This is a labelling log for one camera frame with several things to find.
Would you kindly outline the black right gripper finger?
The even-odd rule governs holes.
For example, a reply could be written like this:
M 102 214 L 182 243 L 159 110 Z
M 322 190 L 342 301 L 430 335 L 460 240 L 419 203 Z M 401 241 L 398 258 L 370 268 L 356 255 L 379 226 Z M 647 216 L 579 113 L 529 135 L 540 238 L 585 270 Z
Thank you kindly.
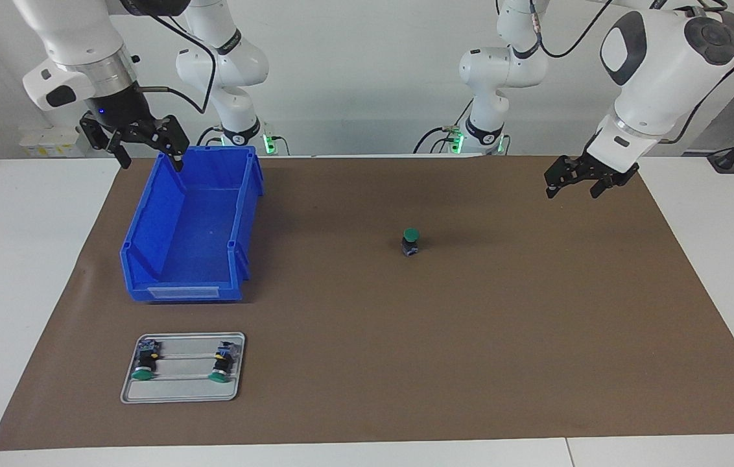
M 151 119 L 148 122 L 147 145 L 165 154 L 177 173 L 182 171 L 189 138 L 176 116 L 166 115 L 162 119 Z
M 112 136 L 107 136 L 102 125 L 91 112 L 85 112 L 80 118 L 80 130 L 94 150 L 105 150 L 114 156 L 122 169 L 130 168 L 131 157 L 126 148 L 122 146 L 121 134 L 118 130 Z

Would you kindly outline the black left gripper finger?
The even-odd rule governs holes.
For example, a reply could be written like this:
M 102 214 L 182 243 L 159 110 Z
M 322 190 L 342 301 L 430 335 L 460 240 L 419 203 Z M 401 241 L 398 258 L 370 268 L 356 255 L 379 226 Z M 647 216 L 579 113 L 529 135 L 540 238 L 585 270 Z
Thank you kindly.
M 562 188 L 578 183 L 578 160 L 572 157 L 557 157 L 545 171 L 546 196 L 556 197 Z
M 595 175 L 595 184 L 590 188 L 590 195 L 596 199 L 603 195 L 608 189 L 625 186 L 639 172 L 638 165 L 632 165 L 628 171 L 617 173 L 603 171 Z

